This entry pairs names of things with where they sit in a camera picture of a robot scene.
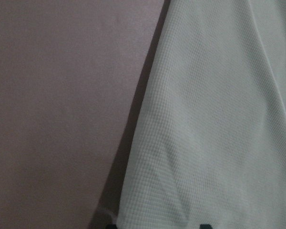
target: smooth brown surface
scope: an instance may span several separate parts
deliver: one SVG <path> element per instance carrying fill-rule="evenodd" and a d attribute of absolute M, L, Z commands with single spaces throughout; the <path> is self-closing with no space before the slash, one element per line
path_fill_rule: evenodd
<path fill-rule="evenodd" d="M 163 3 L 0 1 L 0 229 L 117 214 Z"/>

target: fabric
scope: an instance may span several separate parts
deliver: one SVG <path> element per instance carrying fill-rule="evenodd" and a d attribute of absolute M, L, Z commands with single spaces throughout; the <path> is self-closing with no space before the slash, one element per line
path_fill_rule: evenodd
<path fill-rule="evenodd" d="M 172 0 L 118 229 L 286 229 L 286 0 Z"/>

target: light green fabric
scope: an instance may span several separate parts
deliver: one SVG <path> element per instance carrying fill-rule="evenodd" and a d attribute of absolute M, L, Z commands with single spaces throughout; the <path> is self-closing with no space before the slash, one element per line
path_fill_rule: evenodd
<path fill-rule="evenodd" d="M 286 229 L 286 0 L 172 0 L 118 229 Z"/>

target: dark object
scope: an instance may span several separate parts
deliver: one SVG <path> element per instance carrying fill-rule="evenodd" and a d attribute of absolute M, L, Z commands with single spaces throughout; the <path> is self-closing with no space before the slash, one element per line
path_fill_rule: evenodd
<path fill-rule="evenodd" d="M 213 229 L 210 224 L 200 224 L 200 229 Z"/>
<path fill-rule="evenodd" d="M 115 224 L 108 224 L 106 229 L 118 229 Z"/>

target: waffle weave fabric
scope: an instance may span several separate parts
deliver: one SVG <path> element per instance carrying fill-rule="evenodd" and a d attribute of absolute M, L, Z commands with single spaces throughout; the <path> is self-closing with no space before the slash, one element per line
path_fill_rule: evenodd
<path fill-rule="evenodd" d="M 286 229 L 286 0 L 171 0 L 118 229 Z"/>

